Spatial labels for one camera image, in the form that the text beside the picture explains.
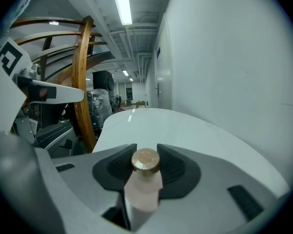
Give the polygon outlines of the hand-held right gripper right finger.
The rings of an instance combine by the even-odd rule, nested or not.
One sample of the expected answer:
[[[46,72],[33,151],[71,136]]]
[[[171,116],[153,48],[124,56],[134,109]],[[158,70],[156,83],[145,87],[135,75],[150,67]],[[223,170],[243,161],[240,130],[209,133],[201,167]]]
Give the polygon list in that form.
[[[289,194],[238,165],[181,147],[156,144],[164,180],[159,207],[142,214],[139,234],[251,234]]]

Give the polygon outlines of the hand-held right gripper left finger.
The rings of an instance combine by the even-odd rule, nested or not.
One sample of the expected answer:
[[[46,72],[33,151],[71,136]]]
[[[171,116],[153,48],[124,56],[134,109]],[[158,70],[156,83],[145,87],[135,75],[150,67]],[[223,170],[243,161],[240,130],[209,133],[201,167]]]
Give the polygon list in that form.
[[[123,196],[136,144],[52,159],[36,148],[39,169],[66,234],[129,234]]]

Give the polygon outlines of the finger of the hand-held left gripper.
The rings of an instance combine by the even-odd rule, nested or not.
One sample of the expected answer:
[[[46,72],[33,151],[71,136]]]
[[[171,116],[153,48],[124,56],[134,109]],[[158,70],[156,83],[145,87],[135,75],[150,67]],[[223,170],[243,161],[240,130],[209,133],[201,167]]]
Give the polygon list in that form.
[[[85,97],[85,93],[81,89],[39,80],[32,80],[29,84],[29,103],[64,104],[80,102]]]

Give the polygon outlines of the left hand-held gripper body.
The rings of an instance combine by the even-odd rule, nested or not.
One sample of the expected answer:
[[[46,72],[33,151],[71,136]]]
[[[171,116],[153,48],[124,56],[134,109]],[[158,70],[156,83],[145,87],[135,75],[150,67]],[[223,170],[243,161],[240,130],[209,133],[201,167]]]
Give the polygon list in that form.
[[[33,144],[38,123],[22,111],[42,100],[42,88],[36,81],[39,66],[11,38],[0,48],[0,132],[14,130]]]

